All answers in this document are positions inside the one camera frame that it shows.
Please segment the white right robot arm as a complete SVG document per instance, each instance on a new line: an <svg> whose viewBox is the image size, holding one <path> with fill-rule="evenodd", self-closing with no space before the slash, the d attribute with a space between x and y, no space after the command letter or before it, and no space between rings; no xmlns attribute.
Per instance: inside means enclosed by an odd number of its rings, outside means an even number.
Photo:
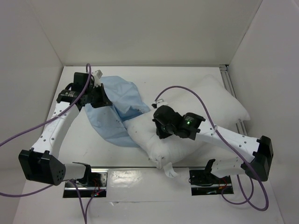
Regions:
<svg viewBox="0 0 299 224"><path fill-rule="evenodd" d="M240 174L262 182L268 180L274 155L269 137L254 138L212 126L202 116L191 112L180 115L167 105L156 109L153 121L160 139L176 135L182 139L210 143L237 155L234 159L209 160L204 171L207 182L214 183L227 175Z"/></svg>

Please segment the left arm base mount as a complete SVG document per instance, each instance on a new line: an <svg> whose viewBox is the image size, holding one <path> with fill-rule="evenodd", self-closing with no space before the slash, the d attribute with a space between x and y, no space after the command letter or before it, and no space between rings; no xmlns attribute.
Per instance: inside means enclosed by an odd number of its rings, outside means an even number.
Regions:
<svg viewBox="0 0 299 224"><path fill-rule="evenodd" d="M81 184L75 181L81 198L104 198L107 196L108 170L101 168L92 168L91 177L87 184ZM75 186L66 182L64 185L63 198L78 198Z"/></svg>

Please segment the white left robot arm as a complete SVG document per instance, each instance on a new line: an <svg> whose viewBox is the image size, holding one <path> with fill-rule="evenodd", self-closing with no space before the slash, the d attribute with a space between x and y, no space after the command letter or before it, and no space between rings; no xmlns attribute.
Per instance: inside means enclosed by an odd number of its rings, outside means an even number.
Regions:
<svg viewBox="0 0 299 224"><path fill-rule="evenodd" d="M32 148L22 150L18 156L27 180L55 186L70 179L76 180L81 186L92 182L89 164L63 164L58 156L72 122L84 106L100 108L112 105L100 82L101 77L100 70L91 75L76 72L73 82L59 93L51 122L46 125Z"/></svg>

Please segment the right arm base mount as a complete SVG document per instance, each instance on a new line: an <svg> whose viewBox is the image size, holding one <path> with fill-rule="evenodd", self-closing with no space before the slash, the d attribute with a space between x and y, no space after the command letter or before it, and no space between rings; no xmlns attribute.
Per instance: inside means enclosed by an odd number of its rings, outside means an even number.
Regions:
<svg viewBox="0 0 299 224"><path fill-rule="evenodd" d="M233 186L230 176L218 178L203 169L189 170L189 183L191 185L192 196L210 196L233 194Z"/></svg>

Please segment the light blue pillowcase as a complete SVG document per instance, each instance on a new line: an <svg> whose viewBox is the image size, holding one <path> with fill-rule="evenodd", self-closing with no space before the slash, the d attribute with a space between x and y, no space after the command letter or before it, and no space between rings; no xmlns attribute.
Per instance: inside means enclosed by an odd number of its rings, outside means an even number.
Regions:
<svg viewBox="0 0 299 224"><path fill-rule="evenodd" d="M94 130L107 142L119 147L138 147L129 136L124 122L150 111L142 101L137 86L119 76L102 77L105 93L111 106L93 108L85 112Z"/></svg>

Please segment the white pillow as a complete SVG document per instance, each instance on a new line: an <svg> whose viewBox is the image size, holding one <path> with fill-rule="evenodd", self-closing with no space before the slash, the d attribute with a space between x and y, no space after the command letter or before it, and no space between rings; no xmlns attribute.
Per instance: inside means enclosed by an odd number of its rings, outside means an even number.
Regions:
<svg viewBox="0 0 299 224"><path fill-rule="evenodd" d="M224 145L221 140L213 140L217 134L209 117L223 128L250 120L243 105L212 75L204 76L193 91L196 96L184 91L176 99L159 103L156 109L124 123L131 139L170 178L177 176L172 165L204 145L204 135L206 142Z"/></svg>

